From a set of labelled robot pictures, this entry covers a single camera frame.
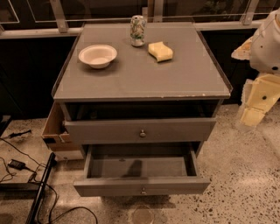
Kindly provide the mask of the yellow-white gripper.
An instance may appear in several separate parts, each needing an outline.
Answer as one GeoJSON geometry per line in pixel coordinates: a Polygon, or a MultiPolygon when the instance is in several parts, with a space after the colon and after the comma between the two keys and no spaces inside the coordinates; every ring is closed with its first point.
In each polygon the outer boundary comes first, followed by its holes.
{"type": "Polygon", "coordinates": [[[244,106],[241,123],[255,127],[280,98],[280,76],[260,73],[255,80],[247,79],[242,90],[244,106]]]}

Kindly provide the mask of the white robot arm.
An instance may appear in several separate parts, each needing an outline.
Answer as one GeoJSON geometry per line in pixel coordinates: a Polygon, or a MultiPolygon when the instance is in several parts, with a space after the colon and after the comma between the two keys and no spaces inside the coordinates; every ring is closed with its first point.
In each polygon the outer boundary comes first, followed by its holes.
{"type": "Polygon", "coordinates": [[[245,105],[241,123],[255,127],[280,98],[280,9],[273,10],[231,57],[248,60],[259,72],[244,85],[241,100],[245,105]]]}

